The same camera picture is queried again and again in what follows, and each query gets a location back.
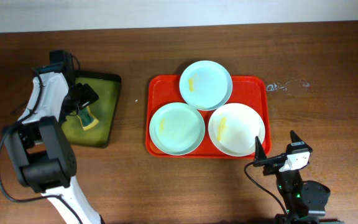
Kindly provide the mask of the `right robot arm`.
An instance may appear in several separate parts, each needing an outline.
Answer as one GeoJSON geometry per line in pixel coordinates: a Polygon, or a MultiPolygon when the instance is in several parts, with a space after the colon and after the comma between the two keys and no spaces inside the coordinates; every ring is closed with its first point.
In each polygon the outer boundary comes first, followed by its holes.
{"type": "Polygon", "coordinates": [[[259,138],[255,138],[255,156],[252,165],[263,167],[263,175],[274,175],[283,203],[282,214],[277,214],[274,223],[319,223],[326,214],[325,206],[330,189],[312,180],[303,180],[300,170],[309,164],[313,149],[294,131],[290,132],[291,143],[286,151],[268,158],[259,138]]]}

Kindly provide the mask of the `pale blue top plate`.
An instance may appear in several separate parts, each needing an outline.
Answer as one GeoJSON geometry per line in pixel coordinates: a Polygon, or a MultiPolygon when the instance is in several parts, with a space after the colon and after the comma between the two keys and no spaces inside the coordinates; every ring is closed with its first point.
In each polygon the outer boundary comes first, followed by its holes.
{"type": "Polygon", "coordinates": [[[211,111],[228,101],[233,82],[222,65],[201,60],[185,68],[180,76],[179,89],[186,103],[198,110],[211,111]]]}

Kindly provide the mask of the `yellow green sponge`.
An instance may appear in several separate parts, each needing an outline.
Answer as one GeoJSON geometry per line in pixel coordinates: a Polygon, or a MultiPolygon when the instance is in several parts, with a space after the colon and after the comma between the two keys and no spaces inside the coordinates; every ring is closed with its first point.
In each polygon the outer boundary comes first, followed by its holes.
{"type": "Polygon", "coordinates": [[[84,131],[94,128],[99,123],[99,120],[92,114],[89,106],[79,110],[76,116],[80,120],[84,131]]]}

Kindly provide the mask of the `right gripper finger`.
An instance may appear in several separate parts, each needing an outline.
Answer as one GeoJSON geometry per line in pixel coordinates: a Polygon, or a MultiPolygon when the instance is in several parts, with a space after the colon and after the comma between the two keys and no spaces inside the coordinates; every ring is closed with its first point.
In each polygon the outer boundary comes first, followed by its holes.
{"type": "Polygon", "coordinates": [[[255,154],[254,162],[262,162],[266,160],[267,156],[265,154],[264,148],[258,136],[255,137],[255,154]]]}
{"type": "Polygon", "coordinates": [[[305,142],[297,135],[294,130],[290,131],[291,145],[302,145],[305,142]]]}

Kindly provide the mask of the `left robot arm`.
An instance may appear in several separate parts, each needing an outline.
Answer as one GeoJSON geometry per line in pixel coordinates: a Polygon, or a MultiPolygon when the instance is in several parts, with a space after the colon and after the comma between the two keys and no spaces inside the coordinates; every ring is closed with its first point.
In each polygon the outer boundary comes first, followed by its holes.
{"type": "Polygon", "coordinates": [[[54,50],[49,58],[33,70],[31,96],[20,118],[2,132],[0,153],[7,150],[19,183],[37,194],[25,202],[49,200],[66,223],[103,223],[80,189],[76,157],[62,130],[69,116],[79,116],[83,126],[97,124],[89,106],[99,96],[76,82],[75,56],[54,50]]]}

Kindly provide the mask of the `pale green plate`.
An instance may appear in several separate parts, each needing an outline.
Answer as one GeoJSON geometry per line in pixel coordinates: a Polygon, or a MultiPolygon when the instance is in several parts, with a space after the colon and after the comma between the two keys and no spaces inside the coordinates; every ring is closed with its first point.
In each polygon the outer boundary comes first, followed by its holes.
{"type": "Polygon", "coordinates": [[[171,156],[193,152],[206,132],[201,113],[186,103],[168,103],[151,117],[149,134],[153,144],[171,156]]]}

